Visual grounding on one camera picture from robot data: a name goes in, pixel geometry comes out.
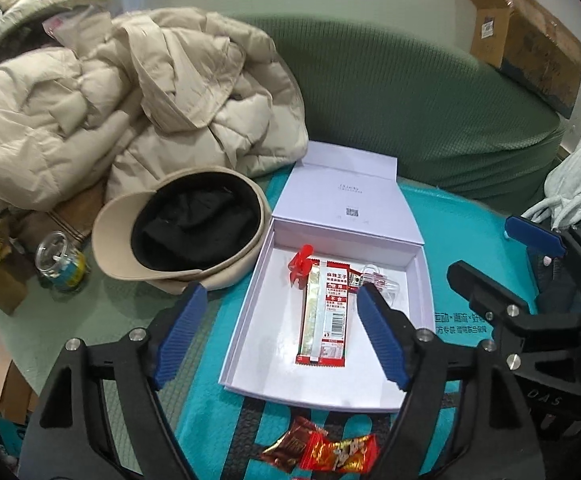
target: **clear plastic object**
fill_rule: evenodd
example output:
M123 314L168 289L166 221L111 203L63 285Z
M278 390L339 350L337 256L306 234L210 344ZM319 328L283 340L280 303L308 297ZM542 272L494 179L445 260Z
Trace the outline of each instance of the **clear plastic object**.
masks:
M372 283L385 299L390 308L397 296L399 296L399 283L389 280L384 274L379 272L379 267L373 264L367 264L361 270L361 283Z

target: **red plastic object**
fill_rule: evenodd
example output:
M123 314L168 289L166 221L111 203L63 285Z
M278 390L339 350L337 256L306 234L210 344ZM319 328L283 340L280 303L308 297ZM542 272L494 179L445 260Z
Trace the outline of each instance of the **red plastic object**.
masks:
M308 279L308 273L313 266L309 257L313 254L312 245L304 245L288 264L290 271L290 286L299 280L299 288L304 288Z

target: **silver screw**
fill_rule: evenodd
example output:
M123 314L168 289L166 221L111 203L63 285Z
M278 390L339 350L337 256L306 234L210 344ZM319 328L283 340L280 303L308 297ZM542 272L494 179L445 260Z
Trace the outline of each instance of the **silver screw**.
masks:
M143 328L134 328L128 333L128 338L131 341L143 341L146 337L146 330Z
M497 349L497 345L494 343L492 339L484 339L479 344L481 345L481 348L483 348L487 352L494 352Z
M521 357L519 357L517 354L510 354L508 357L506 357L506 364L508 365L508 368L515 371L521 366Z
M506 312L510 317L517 317L519 315L519 307L516 305L509 305L506 307Z
M81 345L82 345L81 339L77 339L76 337L74 337L66 341L66 350L72 352L77 350Z
M428 343L435 338L435 335L432 333L432 331L428 330L427 328L417 329L417 332L415 332L414 335L422 343Z

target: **beige puffer jacket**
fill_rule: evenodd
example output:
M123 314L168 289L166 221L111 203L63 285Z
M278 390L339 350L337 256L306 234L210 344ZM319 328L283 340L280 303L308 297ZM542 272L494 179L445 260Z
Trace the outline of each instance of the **beige puffer jacket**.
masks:
M247 176L301 158L299 88L263 31L214 12L87 13L68 48L0 65L0 199L49 210L110 170L107 198L173 171Z

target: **white box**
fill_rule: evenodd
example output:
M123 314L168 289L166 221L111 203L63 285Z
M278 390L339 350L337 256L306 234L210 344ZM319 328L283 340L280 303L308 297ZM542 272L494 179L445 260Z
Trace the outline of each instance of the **white box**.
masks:
M302 290L288 263L304 244L315 258L372 263L400 285L393 308L434 331L423 239L395 182L397 159L309 142L282 191L226 353L219 383L239 394L345 412L395 412L405 394L386 380L349 298L344 367L295 363Z

